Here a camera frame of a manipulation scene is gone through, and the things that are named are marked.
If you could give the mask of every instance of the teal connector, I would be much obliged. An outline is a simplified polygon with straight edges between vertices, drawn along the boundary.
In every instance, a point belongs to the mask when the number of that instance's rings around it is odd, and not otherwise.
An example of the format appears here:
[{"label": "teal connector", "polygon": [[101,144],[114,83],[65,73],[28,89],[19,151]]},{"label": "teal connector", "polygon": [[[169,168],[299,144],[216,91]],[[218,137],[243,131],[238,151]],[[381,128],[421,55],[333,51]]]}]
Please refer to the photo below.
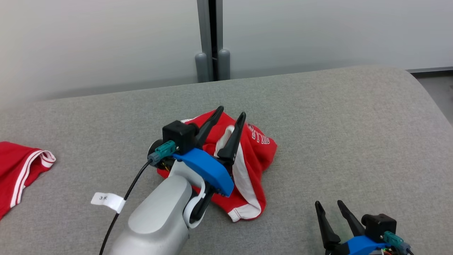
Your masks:
[{"label": "teal connector", "polygon": [[408,253],[411,253],[410,245],[405,243],[401,237],[393,234],[390,231],[384,232],[383,240],[384,240],[384,242],[386,242],[386,243],[390,244],[391,246],[394,246],[395,248],[400,250],[400,252],[403,255],[407,255]]},{"label": "teal connector", "polygon": [[169,157],[176,152],[176,144],[173,141],[168,141],[157,147],[153,153],[148,155],[150,165],[156,166],[163,158]]}]

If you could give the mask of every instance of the white panel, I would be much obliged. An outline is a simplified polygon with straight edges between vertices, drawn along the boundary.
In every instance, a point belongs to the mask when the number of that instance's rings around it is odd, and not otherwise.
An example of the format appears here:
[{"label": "white panel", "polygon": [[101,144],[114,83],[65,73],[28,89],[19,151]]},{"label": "white panel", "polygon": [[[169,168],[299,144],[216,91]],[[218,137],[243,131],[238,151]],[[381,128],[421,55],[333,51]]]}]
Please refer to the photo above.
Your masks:
[{"label": "white panel", "polygon": [[0,0],[0,107],[194,83],[200,52],[195,0]]},{"label": "white panel", "polygon": [[355,64],[453,66],[451,0],[224,0],[231,78]]}]

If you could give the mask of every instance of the black cable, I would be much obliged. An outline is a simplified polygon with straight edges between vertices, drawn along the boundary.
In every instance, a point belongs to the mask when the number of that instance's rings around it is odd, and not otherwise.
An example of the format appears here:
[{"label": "black cable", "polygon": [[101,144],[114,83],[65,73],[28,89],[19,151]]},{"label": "black cable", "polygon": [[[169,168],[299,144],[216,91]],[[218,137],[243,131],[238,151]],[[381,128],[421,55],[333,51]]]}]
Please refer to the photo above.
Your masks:
[{"label": "black cable", "polygon": [[[146,164],[144,164],[144,165],[142,166],[142,168],[140,169],[139,173],[137,174],[137,176],[135,176],[134,181],[131,183],[131,185],[129,186],[129,190],[127,190],[126,195],[124,196],[124,200],[125,200],[125,201],[126,201],[127,198],[129,197],[130,192],[131,192],[132,189],[134,188],[134,186],[135,186],[135,184],[137,183],[138,179],[140,178],[141,174],[143,173],[143,171],[145,170],[145,168],[146,168],[151,162],[152,162],[152,160],[149,160]],[[102,242],[102,246],[101,246],[101,250],[99,251],[99,255],[102,255],[102,253],[104,253],[104,248],[106,247],[107,239],[109,238],[110,232],[111,232],[112,229],[113,229],[113,225],[115,224],[116,219],[118,219],[118,216],[119,216],[119,215],[120,215],[120,214],[117,213],[117,214],[115,214],[115,217],[113,217],[113,220],[112,220],[112,222],[110,223],[109,230],[107,230],[106,236],[104,237],[104,241]]]}]

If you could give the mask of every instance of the white label tag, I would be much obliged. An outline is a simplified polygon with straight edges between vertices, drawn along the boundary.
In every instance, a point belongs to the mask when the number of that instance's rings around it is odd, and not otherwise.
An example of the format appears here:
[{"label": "white label tag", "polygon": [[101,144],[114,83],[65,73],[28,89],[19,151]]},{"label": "white label tag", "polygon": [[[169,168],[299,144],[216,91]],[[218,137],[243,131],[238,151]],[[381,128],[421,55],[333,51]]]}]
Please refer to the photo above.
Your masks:
[{"label": "white label tag", "polygon": [[110,207],[117,213],[120,213],[126,200],[117,194],[96,192],[93,199],[91,199],[91,203],[93,205]]}]

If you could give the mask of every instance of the gray cushion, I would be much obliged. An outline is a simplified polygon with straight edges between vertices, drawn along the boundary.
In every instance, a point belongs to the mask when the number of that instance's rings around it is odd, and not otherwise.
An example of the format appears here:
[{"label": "gray cushion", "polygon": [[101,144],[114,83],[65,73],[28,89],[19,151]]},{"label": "gray cushion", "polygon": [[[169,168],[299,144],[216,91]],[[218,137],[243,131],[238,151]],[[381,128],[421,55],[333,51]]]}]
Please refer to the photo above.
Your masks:
[{"label": "gray cushion", "polygon": [[[453,128],[409,73],[388,67],[237,79],[34,103],[0,113],[0,140],[52,151],[57,163],[0,221],[0,253],[96,254],[114,211],[97,191],[123,196],[163,125],[225,106],[275,139],[264,172],[267,207],[232,223],[210,205],[183,254],[323,254],[314,203],[343,241],[336,201],[361,218],[385,213],[416,254],[447,254],[453,229]],[[129,214],[162,181],[149,168]]]}]

